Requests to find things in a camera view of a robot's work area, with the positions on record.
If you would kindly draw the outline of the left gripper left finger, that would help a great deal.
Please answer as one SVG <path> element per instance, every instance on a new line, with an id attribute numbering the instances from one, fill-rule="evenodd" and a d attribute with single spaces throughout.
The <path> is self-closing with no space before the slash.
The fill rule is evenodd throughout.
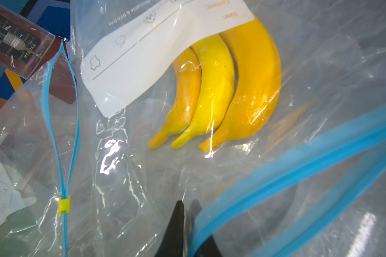
<path id="1" fill-rule="evenodd" d="M 184 243 L 184 204 L 177 201 L 155 257 L 182 257 Z"/>

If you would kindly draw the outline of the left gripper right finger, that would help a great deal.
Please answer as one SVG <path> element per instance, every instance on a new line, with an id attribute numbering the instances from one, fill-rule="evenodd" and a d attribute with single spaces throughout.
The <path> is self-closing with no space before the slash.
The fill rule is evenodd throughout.
<path id="1" fill-rule="evenodd" d="M 186 228 L 190 232 L 195 223 L 195 219 L 202 211 L 202 206 L 198 200 L 193 200 L 187 211 Z M 213 238 L 210 236 L 197 250 L 195 257 L 222 257 L 222 254 Z"/>

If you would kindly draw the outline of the clear zip-top bag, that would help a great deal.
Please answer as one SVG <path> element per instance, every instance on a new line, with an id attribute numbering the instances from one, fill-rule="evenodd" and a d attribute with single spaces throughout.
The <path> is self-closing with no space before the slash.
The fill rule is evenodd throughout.
<path id="1" fill-rule="evenodd" d="M 92 257 L 386 257 L 386 1 L 72 1 Z"/>
<path id="2" fill-rule="evenodd" d="M 0 110 L 0 257 L 65 257 L 79 150 L 65 43 Z"/>

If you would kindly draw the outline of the yellow banana bunch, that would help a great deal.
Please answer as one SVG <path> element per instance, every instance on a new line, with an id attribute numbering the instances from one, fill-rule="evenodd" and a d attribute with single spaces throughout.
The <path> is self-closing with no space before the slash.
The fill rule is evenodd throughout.
<path id="1" fill-rule="evenodd" d="M 221 144 L 255 135 L 274 112 L 280 95 L 281 63 L 276 44 L 258 18 L 208 36 L 172 64 L 176 97 L 164 125 L 148 142 L 181 148 L 197 136 L 210 154 Z"/>

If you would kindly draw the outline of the brown wooden metronome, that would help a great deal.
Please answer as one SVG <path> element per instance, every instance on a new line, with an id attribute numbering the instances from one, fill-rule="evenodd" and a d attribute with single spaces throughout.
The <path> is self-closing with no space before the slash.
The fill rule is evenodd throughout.
<path id="1" fill-rule="evenodd" d="M 0 1 L 0 98 L 7 100 L 69 37 L 70 1 Z"/>

